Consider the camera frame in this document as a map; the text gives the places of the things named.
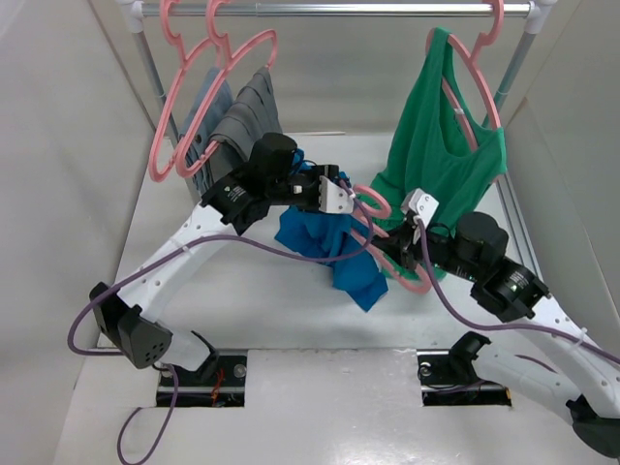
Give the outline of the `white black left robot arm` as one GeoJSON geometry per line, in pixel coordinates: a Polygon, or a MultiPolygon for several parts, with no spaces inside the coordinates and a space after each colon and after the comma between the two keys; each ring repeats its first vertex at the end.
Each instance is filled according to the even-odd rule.
{"type": "Polygon", "coordinates": [[[217,180],[182,226],[135,274],[89,294],[98,326],[137,369],[173,364],[195,384],[215,375],[216,351],[195,332],[171,329],[161,317],[225,240],[240,239],[273,205],[311,213],[348,214],[353,202],[336,165],[306,162],[296,142],[279,133],[258,139],[248,161],[217,180]]]}

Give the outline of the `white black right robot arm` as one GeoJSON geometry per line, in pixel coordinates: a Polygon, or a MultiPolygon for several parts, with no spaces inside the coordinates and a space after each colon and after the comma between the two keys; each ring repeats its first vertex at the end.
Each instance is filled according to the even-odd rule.
{"type": "Polygon", "coordinates": [[[448,370],[461,382],[490,381],[520,392],[564,420],[590,449],[619,456],[619,358],[603,350],[561,308],[544,282],[506,255],[509,235],[482,212],[470,212],[453,233],[408,214],[372,243],[408,269],[425,264],[472,284],[471,298],[498,319],[496,325],[467,320],[450,304],[436,276],[432,287],[447,310],[470,330],[449,350],[448,370]],[[520,356],[493,346],[490,331],[513,330],[554,364],[526,367],[520,356]]]}

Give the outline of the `blue t shirt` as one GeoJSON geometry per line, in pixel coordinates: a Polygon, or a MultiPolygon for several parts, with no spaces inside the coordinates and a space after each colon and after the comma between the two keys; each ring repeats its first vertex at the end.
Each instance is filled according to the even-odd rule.
{"type": "Polygon", "coordinates": [[[371,254],[358,251],[361,244],[351,236],[351,230],[367,236],[367,228],[350,215],[306,212],[291,206],[280,215],[275,240],[306,258],[354,254],[325,265],[332,270],[332,286],[367,312],[388,292],[388,283],[371,254]]]}

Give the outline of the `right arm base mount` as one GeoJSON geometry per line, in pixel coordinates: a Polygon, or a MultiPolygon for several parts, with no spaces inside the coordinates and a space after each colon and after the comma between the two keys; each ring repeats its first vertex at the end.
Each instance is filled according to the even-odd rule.
{"type": "Polygon", "coordinates": [[[453,368],[448,350],[417,350],[417,360],[424,407],[512,406],[505,387],[453,368]]]}

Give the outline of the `green tank top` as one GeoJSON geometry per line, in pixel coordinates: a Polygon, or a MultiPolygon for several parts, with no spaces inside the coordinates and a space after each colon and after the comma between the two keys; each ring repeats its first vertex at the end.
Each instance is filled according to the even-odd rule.
{"type": "Polygon", "coordinates": [[[467,108],[455,77],[449,36],[447,29],[434,30],[387,165],[371,183],[392,208],[390,217],[375,221],[385,231],[403,222],[401,203],[417,188],[438,201],[433,220],[453,230],[507,170],[504,129],[482,127],[467,108]]]}

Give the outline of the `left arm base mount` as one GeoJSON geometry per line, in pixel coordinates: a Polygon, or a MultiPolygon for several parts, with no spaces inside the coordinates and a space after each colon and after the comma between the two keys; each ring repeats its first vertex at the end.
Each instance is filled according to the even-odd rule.
{"type": "Polygon", "coordinates": [[[215,371],[205,380],[195,372],[176,367],[178,390],[175,407],[242,408],[245,404],[247,360],[247,351],[222,351],[215,371]]]}

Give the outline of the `pink hanger with green shirt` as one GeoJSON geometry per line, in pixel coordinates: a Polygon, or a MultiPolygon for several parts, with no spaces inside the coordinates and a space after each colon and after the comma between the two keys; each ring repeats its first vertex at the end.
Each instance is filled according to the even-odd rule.
{"type": "MultiPolygon", "coordinates": [[[[478,34],[473,48],[471,50],[466,48],[454,34],[448,35],[447,43],[461,58],[461,61],[464,63],[467,71],[471,75],[471,78],[480,93],[482,102],[484,103],[486,116],[491,123],[491,128],[493,130],[498,130],[501,127],[499,110],[497,105],[494,103],[488,83],[481,72],[478,61],[482,49],[493,45],[502,31],[505,19],[505,2],[502,0],[494,0],[485,1],[485,4],[491,6],[493,25],[488,32],[480,32],[478,34]]],[[[441,94],[448,101],[453,115],[456,117],[456,121],[461,129],[461,134],[465,137],[470,151],[476,152],[479,147],[478,142],[464,107],[461,106],[457,95],[454,93],[452,87],[444,77],[441,77],[440,83],[441,94]]]]}

